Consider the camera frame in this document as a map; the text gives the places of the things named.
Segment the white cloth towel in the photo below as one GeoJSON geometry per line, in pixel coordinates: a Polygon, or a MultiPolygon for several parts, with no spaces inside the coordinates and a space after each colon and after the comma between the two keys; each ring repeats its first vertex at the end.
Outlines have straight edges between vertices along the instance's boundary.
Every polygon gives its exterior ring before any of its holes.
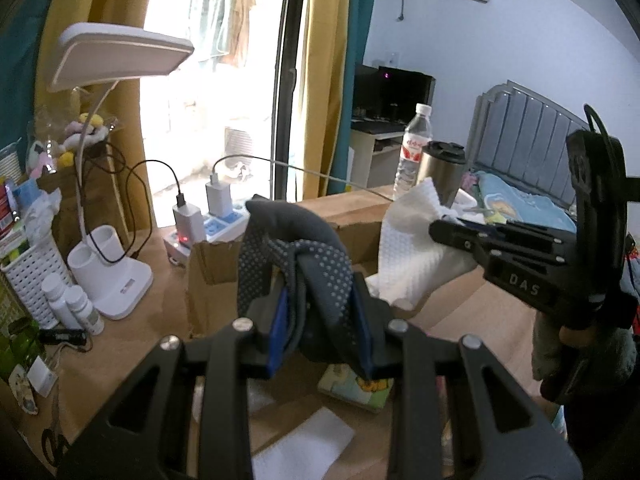
{"type": "Polygon", "coordinates": [[[355,437],[355,430],[328,408],[252,458],[255,479],[323,479],[355,437]]]}
{"type": "Polygon", "coordinates": [[[442,206],[430,178],[394,200],[381,224],[378,272],[366,278],[370,293],[398,310],[419,311],[440,286],[473,271],[470,254],[434,242],[428,229],[440,219],[483,223],[475,206],[469,195],[462,204],[442,206]]]}

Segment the cartoon tissue pack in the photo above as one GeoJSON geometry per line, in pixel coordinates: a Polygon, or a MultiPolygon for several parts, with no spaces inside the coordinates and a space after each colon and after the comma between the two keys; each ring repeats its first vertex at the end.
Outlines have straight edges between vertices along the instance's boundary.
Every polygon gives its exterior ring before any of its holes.
{"type": "Polygon", "coordinates": [[[386,405],[393,379],[365,380],[346,364],[331,364],[318,382],[318,391],[363,410],[379,413],[386,405]]]}

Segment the grey dotted glove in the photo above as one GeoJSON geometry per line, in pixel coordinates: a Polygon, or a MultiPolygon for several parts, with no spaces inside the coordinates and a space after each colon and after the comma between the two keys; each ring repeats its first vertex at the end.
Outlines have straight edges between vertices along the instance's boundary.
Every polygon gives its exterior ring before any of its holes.
{"type": "Polygon", "coordinates": [[[371,333],[356,293],[345,245],[318,214],[287,202],[253,198],[238,260],[238,313],[269,294],[272,274],[283,276],[283,354],[347,363],[368,372],[371,333]]]}

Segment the brown cardboard box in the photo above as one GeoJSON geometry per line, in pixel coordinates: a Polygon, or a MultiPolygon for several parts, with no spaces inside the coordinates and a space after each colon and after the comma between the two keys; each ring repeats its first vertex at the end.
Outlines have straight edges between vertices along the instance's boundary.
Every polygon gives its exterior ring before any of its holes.
{"type": "MultiPolygon", "coordinates": [[[[368,193],[304,200],[329,223],[347,247],[356,270],[378,270],[378,244],[386,205],[368,193]]],[[[236,317],[238,248],[206,244],[192,250],[186,267],[186,314],[194,337],[220,330],[236,317]]],[[[454,340],[477,334],[495,352],[527,393],[538,396],[530,366],[534,312],[484,280],[480,270],[463,274],[435,290],[416,313],[416,326],[454,340]]],[[[372,413],[318,391],[324,366],[293,354],[269,382],[253,382],[250,394],[250,452],[254,457],[320,408],[328,408],[355,430],[355,437],[323,479],[382,479],[386,475],[393,404],[372,413]]]]}

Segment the grey bed headboard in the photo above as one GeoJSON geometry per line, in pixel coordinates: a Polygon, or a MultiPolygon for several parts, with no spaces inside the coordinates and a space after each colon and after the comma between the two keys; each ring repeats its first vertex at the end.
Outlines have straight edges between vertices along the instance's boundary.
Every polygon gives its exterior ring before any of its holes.
{"type": "Polygon", "coordinates": [[[568,209],[575,192],[566,138],[587,127],[582,118],[521,84],[497,84],[476,100],[466,141],[468,167],[568,209]]]}

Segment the small white cube box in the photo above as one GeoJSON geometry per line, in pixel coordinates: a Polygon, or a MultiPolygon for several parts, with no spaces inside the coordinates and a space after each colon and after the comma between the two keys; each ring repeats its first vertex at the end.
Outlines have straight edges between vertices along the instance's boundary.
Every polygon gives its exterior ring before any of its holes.
{"type": "Polygon", "coordinates": [[[47,366],[41,356],[37,356],[29,367],[27,379],[36,393],[47,398],[58,381],[58,375],[47,366]]]}

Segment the steel travel tumbler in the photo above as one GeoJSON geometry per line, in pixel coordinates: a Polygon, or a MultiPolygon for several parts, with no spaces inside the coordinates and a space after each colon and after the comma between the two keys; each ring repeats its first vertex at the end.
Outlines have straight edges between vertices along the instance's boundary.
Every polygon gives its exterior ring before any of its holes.
{"type": "Polygon", "coordinates": [[[416,183],[431,178],[442,206],[451,207],[466,167],[465,148],[454,142],[431,141],[422,148],[416,183]]]}

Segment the plastic water bottle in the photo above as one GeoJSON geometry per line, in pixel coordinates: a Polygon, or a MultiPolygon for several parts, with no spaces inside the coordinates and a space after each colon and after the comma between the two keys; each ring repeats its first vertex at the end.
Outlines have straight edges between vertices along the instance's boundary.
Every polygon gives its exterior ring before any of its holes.
{"type": "Polygon", "coordinates": [[[416,184],[422,159],[422,150],[433,139],[432,108],[416,104],[416,114],[408,123],[401,141],[399,162],[393,188],[393,199],[407,193],[416,184]]]}

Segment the white plastic basket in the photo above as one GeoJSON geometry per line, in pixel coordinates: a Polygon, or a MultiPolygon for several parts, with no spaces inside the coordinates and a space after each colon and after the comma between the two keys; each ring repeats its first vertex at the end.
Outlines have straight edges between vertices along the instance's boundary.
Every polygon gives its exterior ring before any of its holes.
{"type": "Polygon", "coordinates": [[[50,330],[58,325],[58,319],[41,290],[41,283],[49,274],[57,273],[70,286],[73,284],[73,277],[51,232],[16,260],[2,266],[1,271],[40,328],[50,330]]]}

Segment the black monitor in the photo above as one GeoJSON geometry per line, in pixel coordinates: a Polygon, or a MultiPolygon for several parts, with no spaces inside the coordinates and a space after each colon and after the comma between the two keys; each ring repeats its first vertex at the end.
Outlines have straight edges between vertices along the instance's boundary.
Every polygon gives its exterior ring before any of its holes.
{"type": "Polygon", "coordinates": [[[416,104],[431,105],[436,79],[397,67],[357,65],[352,119],[408,124],[416,104]]]}

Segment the white power strip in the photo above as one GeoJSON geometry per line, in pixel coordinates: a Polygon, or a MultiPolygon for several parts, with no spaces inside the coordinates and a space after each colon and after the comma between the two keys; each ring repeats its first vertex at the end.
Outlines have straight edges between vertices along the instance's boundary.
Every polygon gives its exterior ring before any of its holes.
{"type": "MultiPolygon", "coordinates": [[[[231,214],[220,218],[206,214],[204,230],[209,243],[228,243],[240,238],[248,222],[248,212],[244,207],[234,207],[231,214]]],[[[163,238],[168,260],[174,266],[186,266],[191,249],[180,242],[176,229],[172,229],[163,238]]]]}

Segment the bag of plush toys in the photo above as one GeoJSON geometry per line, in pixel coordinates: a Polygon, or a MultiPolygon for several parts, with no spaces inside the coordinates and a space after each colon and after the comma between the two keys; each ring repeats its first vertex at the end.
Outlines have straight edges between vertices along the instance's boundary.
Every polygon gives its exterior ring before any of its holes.
{"type": "MultiPolygon", "coordinates": [[[[73,165],[87,117],[87,113],[72,117],[70,112],[51,112],[44,105],[36,109],[27,130],[26,171],[30,178],[39,179],[43,174],[54,174],[59,169],[73,165]]],[[[115,116],[93,114],[84,147],[91,148],[106,141],[121,126],[115,116]]]]}

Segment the teal curtain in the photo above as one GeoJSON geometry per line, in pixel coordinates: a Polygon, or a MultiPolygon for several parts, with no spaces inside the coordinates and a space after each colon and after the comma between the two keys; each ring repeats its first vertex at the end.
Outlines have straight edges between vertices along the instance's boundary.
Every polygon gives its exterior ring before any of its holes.
{"type": "MultiPolygon", "coordinates": [[[[362,63],[366,50],[373,3],[374,0],[349,0],[341,117],[330,169],[330,176],[335,179],[346,179],[356,66],[362,63]]],[[[335,179],[328,181],[326,194],[345,191],[346,184],[335,179]]]]}

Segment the yellow curtain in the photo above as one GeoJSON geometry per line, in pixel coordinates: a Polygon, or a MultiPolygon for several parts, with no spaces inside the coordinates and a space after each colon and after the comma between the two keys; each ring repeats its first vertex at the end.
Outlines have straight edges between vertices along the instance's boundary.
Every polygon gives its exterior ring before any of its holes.
{"type": "Polygon", "coordinates": [[[326,194],[343,105],[349,0],[308,0],[303,198],[326,194]]]}

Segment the white desk lamp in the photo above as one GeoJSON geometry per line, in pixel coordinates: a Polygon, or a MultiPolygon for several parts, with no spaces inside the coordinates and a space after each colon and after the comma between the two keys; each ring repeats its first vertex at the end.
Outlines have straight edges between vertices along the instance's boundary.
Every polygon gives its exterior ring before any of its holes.
{"type": "Polygon", "coordinates": [[[86,181],[94,170],[110,176],[136,170],[109,148],[90,157],[89,126],[93,115],[119,82],[166,76],[194,51],[191,41],[148,32],[139,27],[80,22],[71,24],[55,41],[46,65],[50,92],[96,87],[75,148],[77,215],[81,241],[70,251],[67,264],[76,283],[104,318],[116,321],[130,315],[153,281],[151,267],[128,256],[109,224],[88,230],[85,220],[86,181]]]}

